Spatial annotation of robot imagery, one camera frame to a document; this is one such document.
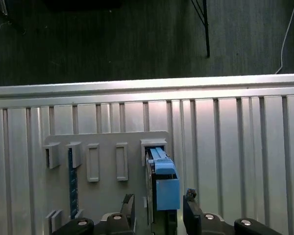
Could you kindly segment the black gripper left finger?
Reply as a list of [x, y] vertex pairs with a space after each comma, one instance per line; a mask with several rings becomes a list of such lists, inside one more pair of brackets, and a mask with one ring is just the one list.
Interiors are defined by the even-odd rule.
[[99, 222], [76, 218], [53, 232], [54, 235], [134, 235], [135, 195], [126, 194], [120, 212], [106, 213]]

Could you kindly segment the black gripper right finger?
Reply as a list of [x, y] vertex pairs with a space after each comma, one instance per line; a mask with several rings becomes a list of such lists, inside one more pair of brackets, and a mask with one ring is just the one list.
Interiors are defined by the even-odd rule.
[[204, 213], [196, 201], [196, 191], [183, 195], [183, 222], [188, 235], [278, 235], [279, 232], [251, 218], [236, 219], [233, 225], [218, 214]]

